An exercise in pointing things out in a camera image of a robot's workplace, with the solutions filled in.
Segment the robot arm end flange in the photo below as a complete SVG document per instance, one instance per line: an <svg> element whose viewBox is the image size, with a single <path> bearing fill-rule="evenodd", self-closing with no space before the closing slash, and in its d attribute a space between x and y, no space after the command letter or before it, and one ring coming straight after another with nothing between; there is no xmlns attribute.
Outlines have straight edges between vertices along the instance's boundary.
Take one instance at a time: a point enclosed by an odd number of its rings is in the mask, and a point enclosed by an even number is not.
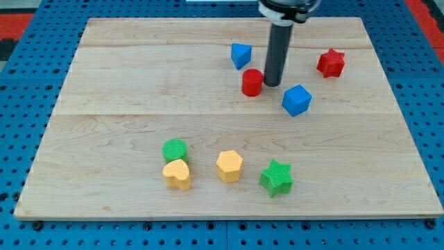
<svg viewBox="0 0 444 250"><path fill-rule="evenodd" d="M277 26L305 23L319 9L322 0L259 0L259 12Z"/></svg>

